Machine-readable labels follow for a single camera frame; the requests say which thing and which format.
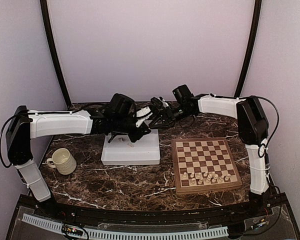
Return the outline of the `white plastic divided tray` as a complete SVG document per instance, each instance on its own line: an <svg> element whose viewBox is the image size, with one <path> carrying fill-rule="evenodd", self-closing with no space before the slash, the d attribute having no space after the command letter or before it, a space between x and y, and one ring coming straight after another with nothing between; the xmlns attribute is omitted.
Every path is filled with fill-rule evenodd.
<svg viewBox="0 0 300 240"><path fill-rule="evenodd" d="M161 160L159 132L154 129L135 143L126 135L116 136L110 143L110 136L104 139L101 162L105 166L158 165Z"/></svg>

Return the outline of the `wooden chess board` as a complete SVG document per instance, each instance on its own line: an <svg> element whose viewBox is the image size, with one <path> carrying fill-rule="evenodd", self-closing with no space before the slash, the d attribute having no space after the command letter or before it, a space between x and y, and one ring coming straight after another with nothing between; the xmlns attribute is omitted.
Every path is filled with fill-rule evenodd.
<svg viewBox="0 0 300 240"><path fill-rule="evenodd" d="M172 161L175 177L176 193L178 195L206 193L209 191L233 190L242 186L242 181L231 153L228 141L224 137L173 139L171 141ZM194 172L196 184L190 186L190 173ZM223 182L206 183L203 173L218 177L224 176ZM201 173L203 184L195 174Z"/></svg>

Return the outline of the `white chess piece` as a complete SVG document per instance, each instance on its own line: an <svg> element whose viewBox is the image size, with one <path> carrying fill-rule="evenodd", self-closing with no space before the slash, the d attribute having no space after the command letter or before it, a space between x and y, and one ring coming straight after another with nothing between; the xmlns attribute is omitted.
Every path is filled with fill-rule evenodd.
<svg viewBox="0 0 300 240"><path fill-rule="evenodd" d="M223 175L219 176L219 177L218 177L218 182L219 182L219 183L222 183L222 182L224 181L224 178L225 178L225 177L224 177Z"/></svg>
<svg viewBox="0 0 300 240"><path fill-rule="evenodd" d="M218 174L215 174L211 180L212 183L215 183L218 179L219 175Z"/></svg>
<svg viewBox="0 0 300 240"><path fill-rule="evenodd" d="M203 184L203 182L204 182L204 178L203 178L203 177L201 177L201 178L199 179L199 181L198 181L198 184L199 184L199 185L202 185L202 184Z"/></svg>

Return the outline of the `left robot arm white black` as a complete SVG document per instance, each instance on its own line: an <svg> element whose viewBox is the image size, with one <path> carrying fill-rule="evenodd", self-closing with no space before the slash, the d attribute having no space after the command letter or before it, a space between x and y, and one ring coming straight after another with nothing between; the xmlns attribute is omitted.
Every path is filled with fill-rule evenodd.
<svg viewBox="0 0 300 240"><path fill-rule="evenodd" d="M111 140L127 136L134 143L151 132L145 123L151 115L151 107L138 109L132 98L121 93L100 107L87 104L77 110L39 111L20 105L1 127L0 160L6 169L17 169L24 184L41 203L41 210L48 217L57 218L61 208L52 200L53 194L34 161L32 141L70 134L105 135ZM3 143L8 163L3 161Z"/></svg>

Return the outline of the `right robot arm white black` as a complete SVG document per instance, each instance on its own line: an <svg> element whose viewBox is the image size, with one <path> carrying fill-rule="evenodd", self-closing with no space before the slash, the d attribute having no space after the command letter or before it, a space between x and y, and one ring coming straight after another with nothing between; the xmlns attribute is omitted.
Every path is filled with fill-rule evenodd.
<svg viewBox="0 0 300 240"><path fill-rule="evenodd" d="M154 114L150 122L151 129L168 129L176 121L198 114L217 114L235 118L238 136L245 144L250 167L250 192L264 195L270 185L270 161L268 145L273 135L268 133L269 121L260 103L260 96L226 97L202 93L194 95L187 85L181 85L172 91L178 107L172 107L162 97L153 97L151 111Z"/></svg>

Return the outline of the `white chess queen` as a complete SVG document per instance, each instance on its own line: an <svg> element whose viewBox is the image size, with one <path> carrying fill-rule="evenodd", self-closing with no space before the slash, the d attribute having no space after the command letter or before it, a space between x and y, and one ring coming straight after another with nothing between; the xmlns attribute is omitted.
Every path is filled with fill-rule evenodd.
<svg viewBox="0 0 300 240"><path fill-rule="evenodd" d="M212 175L208 174L207 178L206 178L206 183L210 184L211 183L211 179L212 179Z"/></svg>

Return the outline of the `cream ribbed ceramic mug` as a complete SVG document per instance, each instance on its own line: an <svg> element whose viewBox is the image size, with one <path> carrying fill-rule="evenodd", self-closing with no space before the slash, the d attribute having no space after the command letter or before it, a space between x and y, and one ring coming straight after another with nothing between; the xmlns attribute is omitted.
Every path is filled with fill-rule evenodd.
<svg viewBox="0 0 300 240"><path fill-rule="evenodd" d="M57 169L61 175L70 175L77 168L77 162L70 151L66 148L59 148L51 158L46 160L50 168Z"/></svg>

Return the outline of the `black left frame post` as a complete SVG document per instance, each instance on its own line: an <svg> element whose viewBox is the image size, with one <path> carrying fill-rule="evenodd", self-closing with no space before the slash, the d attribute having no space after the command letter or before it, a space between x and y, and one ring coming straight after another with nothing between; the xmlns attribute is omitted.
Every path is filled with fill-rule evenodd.
<svg viewBox="0 0 300 240"><path fill-rule="evenodd" d="M61 64L59 61L59 56L57 53L57 48L54 40L54 34L52 30L52 24L48 9L48 1L47 0L40 0L40 8L41 8L41 15L44 25L44 30L46 34L46 39L49 47L50 56L52 59L53 67L55 70L55 74L57 77L57 81L64 99L64 102L66 104L66 107L69 108L72 105L72 101L66 86L66 82L62 73Z"/></svg>

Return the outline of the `black frame post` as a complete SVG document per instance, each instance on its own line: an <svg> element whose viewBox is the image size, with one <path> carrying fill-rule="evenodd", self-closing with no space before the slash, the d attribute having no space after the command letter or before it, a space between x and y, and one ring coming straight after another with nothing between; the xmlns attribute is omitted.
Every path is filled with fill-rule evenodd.
<svg viewBox="0 0 300 240"><path fill-rule="evenodd" d="M57 53L57 48L54 40L54 34L52 30L52 24L48 9L48 1L47 0L40 0L40 8L41 8L41 15L44 25L44 30L46 34L46 39L49 47L50 56L52 59L53 67L55 70L55 74L57 77L57 81L64 99L64 102L66 104L66 107L69 108L72 105L72 101L66 86L66 82L62 73L61 64L59 61L59 56Z"/></svg>
<svg viewBox="0 0 300 240"><path fill-rule="evenodd" d="M255 0L246 51L245 51L240 75L238 78L238 82L236 85L236 89L234 92L235 98L239 98L241 96L241 93L244 88L245 80L248 74L251 58L253 55L253 50L254 50L254 45L257 36L260 15L261 15L261 9L262 9L262 0Z"/></svg>

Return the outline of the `black right frame post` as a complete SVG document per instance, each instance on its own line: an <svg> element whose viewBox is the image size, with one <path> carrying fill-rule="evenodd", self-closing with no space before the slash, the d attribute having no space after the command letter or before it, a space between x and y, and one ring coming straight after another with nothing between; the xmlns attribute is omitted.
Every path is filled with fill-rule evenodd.
<svg viewBox="0 0 300 240"><path fill-rule="evenodd" d="M241 93L244 88L245 80L248 74L251 58L253 55L253 50L254 50L254 45L257 36L260 15L261 15L261 9L262 9L262 0L255 0L246 51L245 51L240 75L238 78L238 82L236 85L236 89L234 92L235 98L239 98L241 96Z"/></svg>

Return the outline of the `black front rail base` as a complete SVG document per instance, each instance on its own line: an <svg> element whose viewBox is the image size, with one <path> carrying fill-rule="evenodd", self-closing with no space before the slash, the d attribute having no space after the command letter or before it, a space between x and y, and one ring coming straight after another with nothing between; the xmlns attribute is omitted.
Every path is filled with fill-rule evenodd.
<svg viewBox="0 0 300 240"><path fill-rule="evenodd" d="M212 240L299 240L300 231L285 194L274 194L253 214L248 202L181 211L121 211L94 209L81 206L58 205L58 215L50 216L30 196L21 195L8 228L9 240L71 240L22 222L23 214L36 215L76 227L100 224L168 226L191 224L196 228L227 227L228 236Z"/></svg>

